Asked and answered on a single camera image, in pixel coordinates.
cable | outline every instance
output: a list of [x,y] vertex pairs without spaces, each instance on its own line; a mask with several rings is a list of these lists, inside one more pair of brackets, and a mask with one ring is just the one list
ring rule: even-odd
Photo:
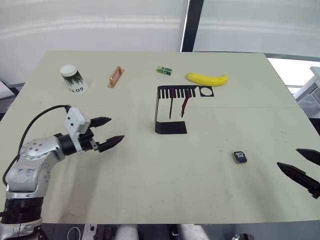
[[79,229],[78,227],[76,227],[76,226],[73,226],[72,228],[69,229],[69,231],[68,231],[68,233],[67,233],[67,235],[66,235],[66,240],[69,240],[69,233],[70,233],[70,231],[71,231],[72,229],[77,229],[77,230],[78,230],[78,232],[79,232],[79,238],[78,238],[78,240],[81,240],[81,231],[80,231],[80,229]]
[[19,147],[18,147],[18,153],[17,155],[15,156],[15,158],[12,160],[12,162],[9,164],[8,168],[5,170],[4,174],[3,174],[3,177],[2,177],[2,182],[4,183],[4,185],[7,186],[7,181],[6,181],[6,176],[8,174],[8,172],[10,171],[11,167],[13,166],[13,164],[19,160],[19,157],[20,157],[20,149],[22,147],[22,145],[24,144],[24,141],[25,141],[25,138],[26,138],[26,135],[29,131],[29,129],[31,128],[32,124],[35,123],[35,121],[40,118],[42,115],[46,114],[47,112],[50,112],[51,110],[54,110],[54,109],[58,109],[58,108],[65,108],[66,112],[69,111],[69,108],[70,106],[69,105],[56,105],[56,106],[52,106],[46,110],[44,110],[43,112],[39,113],[37,116],[34,117],[34,119],[32,119],[32,121],[29,123],[29,125],[26,127],[26,129],[24,130],[24,133],[21,137],[21,140],[20,140],[20,144],[19,144]]

metal frame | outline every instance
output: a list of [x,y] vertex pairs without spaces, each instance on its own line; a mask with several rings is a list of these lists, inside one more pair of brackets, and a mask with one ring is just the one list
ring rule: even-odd
[[193,52],[204,0],[188,0],[180,52]]

black cable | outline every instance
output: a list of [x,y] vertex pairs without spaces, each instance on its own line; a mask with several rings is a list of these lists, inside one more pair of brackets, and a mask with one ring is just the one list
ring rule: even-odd
[[26,138],[26,135],[29,131],[29,129],[31,128],[32,124],[35,123],[35,121],[40,118],[42,115],[46,114],[47,112],[50,112],[51,110],[54,110],[54,109],[58,109],[58,108],[65,108],[66,112],[69,111],[69,108],[70,106],[69,105],[56,105],[56,106],[52,106],[46,110],[44,110],[43,112],[39,113],[37,116],[34,117],[34,119],[32,119],[32,121],[29,123],[29,125],[26,127],[22,137],[21,137],[21,140],[20,140],[20,144],[19,144],[19,147],[18,147],[18,153],[17,155],[15,156],[15,158],[12,160],[12,162],[9,164],[8,168],[5,170],[4,174],[3,174],[3,177],[2,177],[2,182],[4,183],[4,185],[7,186],[7,181],[6,181],[6,176],[8,174],[8,172],[10,171],[11,167],[13,166],[13,164],[19,160],[19,157],[20,157],[20,149],[22,147],[22,145],[24,144],[24,141],[25,141],[25,138]]

small green box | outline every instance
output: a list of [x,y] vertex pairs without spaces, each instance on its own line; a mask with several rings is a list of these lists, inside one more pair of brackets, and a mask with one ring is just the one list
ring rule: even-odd
[[172,69],[167,68],[167,67],[164,67],[164,66],[158,66],[158,67],[156,68],[156,72],[170,76],[171,73],[172,73]]

small black object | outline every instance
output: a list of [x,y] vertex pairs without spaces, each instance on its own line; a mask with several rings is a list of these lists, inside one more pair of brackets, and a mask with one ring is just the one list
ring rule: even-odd
[[246,155],[243,151],[235,151],[233,155],[237,164],[243,164],[247,162]]
[[302,148],[298,148],[297,151],[310,162],[320,166],[320,152],[312,149],[302,149]]
[[157,121],[158,117],[158,106],[159,99],[169,99],[173,101],[173,98],[195,98],[196,91],[195,89],[200,88],[208,88],[212,91],[211,95],[204,95],[200,91],[201,97],[214,97],[214,92],[211,86],[201,86],[201,85],[163,85],[158,86],[156,92],[156,104],[155,104],[155,116],[154,116],[154,127],[155,132],[158,134],[186,134],[187,128],[186,123],[184,121],[168,121],[168,122],[159,122]]
[[317,199],[320,196],[320,182],[307,176],[304,171],[295,166],[282,162],[277,162],[277,165],[285,175],[287,175],[296,183],[308,189],[309,193],[312,194],[312,197]]

